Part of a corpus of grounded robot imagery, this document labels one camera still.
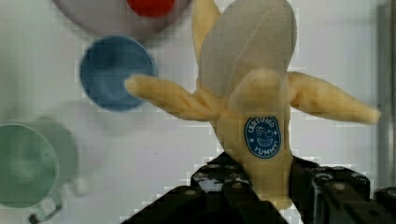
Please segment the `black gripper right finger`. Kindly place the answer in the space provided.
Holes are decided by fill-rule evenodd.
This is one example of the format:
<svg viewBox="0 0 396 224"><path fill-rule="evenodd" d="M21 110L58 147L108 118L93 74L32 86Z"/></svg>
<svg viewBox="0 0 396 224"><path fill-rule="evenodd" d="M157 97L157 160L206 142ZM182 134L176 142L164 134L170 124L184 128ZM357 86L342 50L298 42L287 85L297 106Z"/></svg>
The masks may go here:
<svg viewBox="0 0 396 224"><path fill-rule="evenodd" d="M304 224L396 224L395 188L371 192L368 177L295 157L290 198Z"/></svg>

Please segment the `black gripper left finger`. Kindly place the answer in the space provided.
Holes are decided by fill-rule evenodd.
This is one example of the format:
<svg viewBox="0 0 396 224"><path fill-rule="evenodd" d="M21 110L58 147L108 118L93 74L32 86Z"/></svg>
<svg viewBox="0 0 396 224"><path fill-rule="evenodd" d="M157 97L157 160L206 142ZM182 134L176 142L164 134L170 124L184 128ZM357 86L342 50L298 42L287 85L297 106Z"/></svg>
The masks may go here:
<svg viewBox="0 0 396 224"><path fill-rule="evenodd" d="M221 153L191 176L188 186L169 190L121 224L288 224L258 198L244 168Z"/></svg>

